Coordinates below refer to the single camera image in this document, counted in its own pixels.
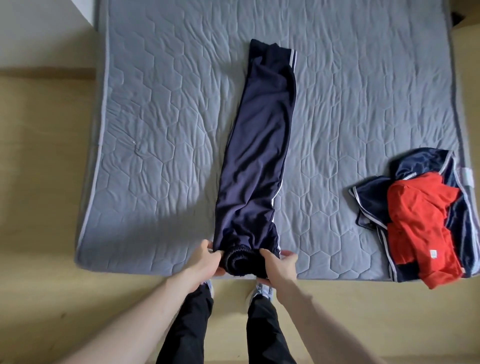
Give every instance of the mattress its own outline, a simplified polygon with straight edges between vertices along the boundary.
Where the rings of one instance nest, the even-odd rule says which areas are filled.
[[[213,237],[256,38],[297,51],[281,248],[302,279],[390,280],[348,188],[422,146],[469,166],[449,30],[442,0],[104,0],[77,264],[170,275]]]

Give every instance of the hand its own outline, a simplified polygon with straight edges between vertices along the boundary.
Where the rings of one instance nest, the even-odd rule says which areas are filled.
[[[282,250],[280,252],[281,259],[278,259],[266,249],[260,249],[260,254],[265,258],[265,270],[268,279],[257,278],[258,282],[278,290],[285,283],[297,280],[297,271],[295,269],[295,262],[297,262],[299,257],[297,254],[290,250]]]
[[[202,240],[200,246],[195,249],[187,264],[182,269],[182,272],[188,273],[192,281],[191,292],[196,290],[198,286],[207,279],[225,274],[225,270],[218,266],[223,252],[217,250],[211,253],[208,249],[212,249],[212,245],[212,242]]]

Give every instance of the red garment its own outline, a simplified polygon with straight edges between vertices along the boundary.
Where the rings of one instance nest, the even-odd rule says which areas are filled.
[[[387,192],[390,253],[397,264],[417,261],[419,277],[428,288],[462,277],[452,234],[445,227],[448,207],[459,189],[442,183],[437,172],[396,181]]]

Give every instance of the forearm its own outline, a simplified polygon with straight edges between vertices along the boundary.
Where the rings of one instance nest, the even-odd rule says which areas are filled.
[[[143,364],[191,287],[189,272],[168,278],[60,364]]]
[[[339,325],[295,282],[277,290],[278,299],[290,315],[314,363],[380,364],[344,327]]]

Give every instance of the sneaker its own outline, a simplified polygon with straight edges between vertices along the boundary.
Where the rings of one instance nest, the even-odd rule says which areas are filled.
[[[205,284],[208,287],[208,289],[210,290],[210,296],[212,296],[212,298],[213,298],[215,292],[213,290],[212,281],[209,279],[209,280],[206,280],[205,282],[203,282],[202,284]]]
[[[247,307],[247,312],[248,312],[248,309],[250,308],[250,305],[252,304],[253,299],[256,296],[262,295],[263,297],[268,298],[268,300],[270,302],[272,302],[273,301],[273,293],[274,293],[274,289],[272,287],[267,286],[266,284],[257,282],[257,285],[255,286],[253,291],[251,291],[249,293],[249,295],[247,296],[247,299],[245,301],[245,305]]]

